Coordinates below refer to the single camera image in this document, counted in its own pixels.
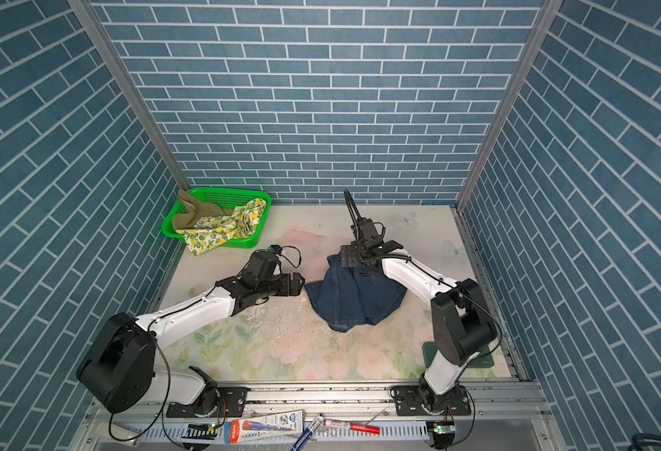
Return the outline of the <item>dark blue denim skirt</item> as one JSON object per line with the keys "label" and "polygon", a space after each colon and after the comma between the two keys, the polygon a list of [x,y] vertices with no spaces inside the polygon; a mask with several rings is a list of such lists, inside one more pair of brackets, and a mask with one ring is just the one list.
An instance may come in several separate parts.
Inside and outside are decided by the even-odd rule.
{"label": "dark blue denim skirt", "polygon": [[323,279],[307,283],[305,291],[315,313],[334,332],[377,325],[401,306],[407,288],[382,272],[365,266],[343,267],[340,254],[327,261]]}

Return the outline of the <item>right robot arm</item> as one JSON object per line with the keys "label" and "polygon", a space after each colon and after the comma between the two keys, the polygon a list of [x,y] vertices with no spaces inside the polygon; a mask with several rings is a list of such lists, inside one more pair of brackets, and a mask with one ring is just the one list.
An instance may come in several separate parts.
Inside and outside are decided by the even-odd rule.
{"label": "right robot arm", "polygon": [[501,327],[474,280],[448,278],[413,259],[401,244],[386,242],[385,229],[369,218],[354,217],[351,230],[354,241],[341,248],[344,266],[377,269],[430,307],[437,352],[420,377],[419,392],[427,409],[437,411],[469,364],[500,341]]}

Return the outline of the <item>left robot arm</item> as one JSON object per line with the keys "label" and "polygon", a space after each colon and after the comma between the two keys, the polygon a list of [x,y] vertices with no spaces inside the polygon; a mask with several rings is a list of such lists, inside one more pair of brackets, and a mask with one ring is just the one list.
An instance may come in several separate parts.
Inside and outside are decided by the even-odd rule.
{"label": "left robot arm", "polygon": [[200,295],[153,313],[118,313],[101,327],[76,377],[109,413],[139,402],[163,402],[191,416],[210,416],[222,406],[218,385],[197,366],[173,370],[165,349],[188,334],[272,297],[295,297],[305,280],[282,271],[283,249],[257,250],[235,275]]}

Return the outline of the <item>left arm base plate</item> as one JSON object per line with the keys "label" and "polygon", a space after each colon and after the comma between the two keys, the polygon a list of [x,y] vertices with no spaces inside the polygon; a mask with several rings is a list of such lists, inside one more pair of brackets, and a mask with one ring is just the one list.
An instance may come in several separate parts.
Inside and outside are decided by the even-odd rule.
{"label": "left arm base plate", "polygon": [[218,419],[242,417],[249,389],[239,387],[218,387],[206,389],[191,404],[171,402],[167,408],[168,418],[208,418]]}

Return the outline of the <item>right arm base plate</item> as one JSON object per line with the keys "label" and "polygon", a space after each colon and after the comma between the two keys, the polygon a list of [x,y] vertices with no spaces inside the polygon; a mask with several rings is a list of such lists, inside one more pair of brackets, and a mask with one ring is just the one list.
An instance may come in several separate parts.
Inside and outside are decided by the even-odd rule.
{"label": "right arm base plate", "polygon": [[471,402],[462,385],[443,395],[425,385],[396,385],[390,388],[390,396],[398,416],[471,414]]}

